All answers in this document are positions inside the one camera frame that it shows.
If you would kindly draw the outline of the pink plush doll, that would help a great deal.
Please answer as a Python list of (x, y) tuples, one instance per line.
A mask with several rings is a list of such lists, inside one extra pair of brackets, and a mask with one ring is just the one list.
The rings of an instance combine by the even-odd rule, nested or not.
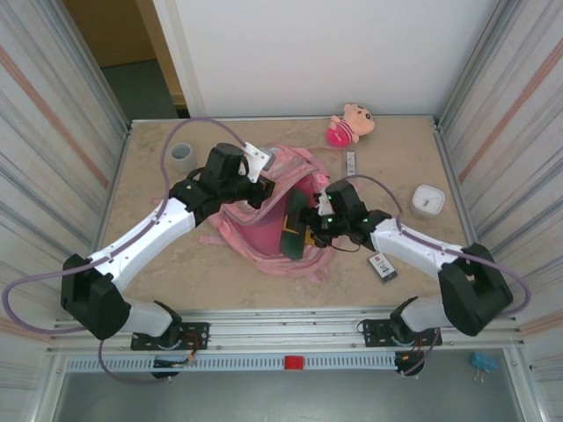
[(374, 129), (375, 121), (367, 108), (358, 104), (345, 104), (341, 117), (331, 117), (325, 137), (330, 146), (344, 149), (351, 143), (358, 143), (361, 137)]

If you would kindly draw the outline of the white door frame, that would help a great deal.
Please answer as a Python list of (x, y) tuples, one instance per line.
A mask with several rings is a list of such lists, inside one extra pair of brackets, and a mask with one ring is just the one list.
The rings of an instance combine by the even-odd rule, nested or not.
[(157, 17), (191, 117), (208, 117), (176, 0), (153, 0)]

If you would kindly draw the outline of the blue binder clip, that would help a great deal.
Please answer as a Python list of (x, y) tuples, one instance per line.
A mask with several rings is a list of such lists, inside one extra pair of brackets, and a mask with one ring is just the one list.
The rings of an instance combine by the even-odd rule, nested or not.
[(471, 364), (476, 368), (475, 381), (483, 382), (485, 374), (495, 373), (498, 370), (496, 359), (481, 352), (472, 354)]

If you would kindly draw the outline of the grey plastic cup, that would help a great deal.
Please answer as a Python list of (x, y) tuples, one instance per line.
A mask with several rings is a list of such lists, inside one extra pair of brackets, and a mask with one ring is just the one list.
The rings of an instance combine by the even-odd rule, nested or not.
[(196, 168), (197, 157), (194, 149), (186, 142), (175, 144), (170, 150), (170, 157), (177, 172), (189, 173)]

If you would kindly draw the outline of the white square clock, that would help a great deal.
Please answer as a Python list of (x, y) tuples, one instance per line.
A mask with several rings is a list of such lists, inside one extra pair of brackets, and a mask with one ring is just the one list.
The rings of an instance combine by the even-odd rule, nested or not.
[(438, 216), (445, 204), (445, 193), (433, 186), (420, 185), (415, 190), (411, 199), (411, 209), (427, 217)]

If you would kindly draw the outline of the black labelled packet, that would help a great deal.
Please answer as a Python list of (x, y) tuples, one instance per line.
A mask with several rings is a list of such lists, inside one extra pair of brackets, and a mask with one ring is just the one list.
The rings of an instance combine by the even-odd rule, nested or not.
[(370, 257), (368, 262), (383, 283), (387, 283), (398, 276), (396, 269), (382, 253), (377, 253)]

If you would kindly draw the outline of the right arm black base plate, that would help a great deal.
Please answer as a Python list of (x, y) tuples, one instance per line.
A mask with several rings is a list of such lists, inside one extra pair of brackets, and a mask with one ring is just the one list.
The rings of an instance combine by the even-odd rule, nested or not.
[(412, 331), (403, 323), (391, 319), (363, 319), (356, 329), (363, 335), (366, 347), (413, 347), (442, 344), (442, 335), (435, 329)]

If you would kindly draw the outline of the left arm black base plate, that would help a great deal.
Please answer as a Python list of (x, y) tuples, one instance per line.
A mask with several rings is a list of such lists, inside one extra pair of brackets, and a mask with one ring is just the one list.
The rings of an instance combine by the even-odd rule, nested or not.
[(169, 328), (161, 337), (134, 333), (130, 348), (133, 351), (200, 351), (206, 350), (209, 339), (209, 323), (182, 322)]

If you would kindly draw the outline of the pink backpack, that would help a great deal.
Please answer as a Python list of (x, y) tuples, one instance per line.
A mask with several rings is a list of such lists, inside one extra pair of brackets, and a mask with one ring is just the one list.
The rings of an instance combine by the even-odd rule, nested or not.
[(216, 214), (204, 221), (220, 236), (204, 236), (201, 242), (225, 243), (264, 273), (322, 282), (328, 277), (333, 250), (309, 246), (305, 240), (303, 258), (293, 261), (282, 255), (279, 247), (289, 192), (296, 188), (303, 190), (309, 206), (315, 206), (313, 195), (329, 186), (329, 171), (305, 148), (277, 145), (270, 150), (275, 153), (275, 161), (260, 177), (275, 182), (272, 196), (259, 209), (245, 200), (223, 204)]

